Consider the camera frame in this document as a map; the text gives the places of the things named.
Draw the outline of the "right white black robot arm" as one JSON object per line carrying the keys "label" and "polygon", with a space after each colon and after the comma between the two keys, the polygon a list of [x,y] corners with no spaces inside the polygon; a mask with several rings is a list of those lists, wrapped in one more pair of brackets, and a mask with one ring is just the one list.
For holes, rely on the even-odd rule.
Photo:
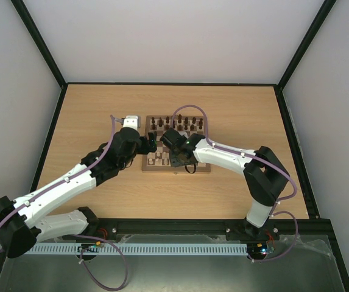
{"label": "right white black robot arm", "polygon": [[291,177],[268,147],[245,150],[217,143],[202,134],[187,137],[170,128],[160,138],[169,149],[171,166],[211,164],[242,175],[252,197],[246,215],[245,232],[258,238],[266,231],[266,221]]}

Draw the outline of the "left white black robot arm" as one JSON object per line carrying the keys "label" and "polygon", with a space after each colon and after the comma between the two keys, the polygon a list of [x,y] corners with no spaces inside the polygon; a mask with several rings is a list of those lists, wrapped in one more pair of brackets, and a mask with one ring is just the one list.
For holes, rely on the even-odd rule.
{"label": "left white black robot arm", "polygon": [[89,152],[80,163],[53,182],[14,200],[1,197],[1,252],[13,259],[42,240],[83,233],[88,220],[82,211],[78,211],[77,216],[80,225],[76,224],[76,219],[67,216],[65,227],[47,228],[43,219],[76,195],[117,176],[135,156],[153,153],[156,149],[156,132],[141,136],[137,130],[123,127],[114,132],[108,142]]}

